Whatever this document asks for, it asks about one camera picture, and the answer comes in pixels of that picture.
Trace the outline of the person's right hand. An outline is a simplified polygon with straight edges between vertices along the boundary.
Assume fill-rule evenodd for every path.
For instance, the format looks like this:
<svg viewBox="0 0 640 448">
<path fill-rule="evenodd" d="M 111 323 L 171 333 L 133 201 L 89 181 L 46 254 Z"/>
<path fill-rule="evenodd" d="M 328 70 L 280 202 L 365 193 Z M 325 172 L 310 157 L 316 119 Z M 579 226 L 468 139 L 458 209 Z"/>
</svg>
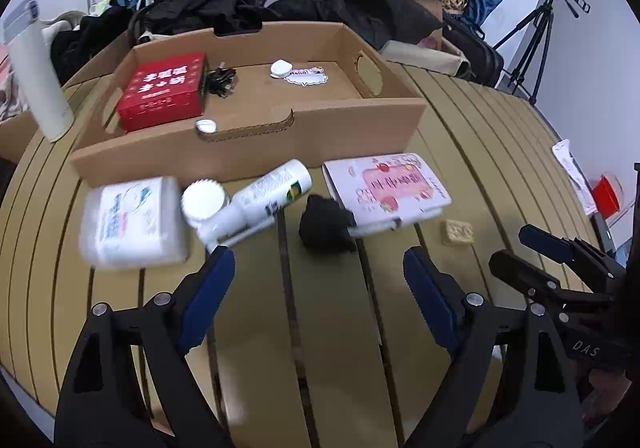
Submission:
<svg viewBox="0 0 640 448">
<path fill-rule="evenodd" d="M 582 403 L 582 420 L 593 422 L 608 416 L 625 397 L 631 387 L 624 371 L 608 372 L 592 369 L 589 373 L 591 393 Z"/>
</svg>

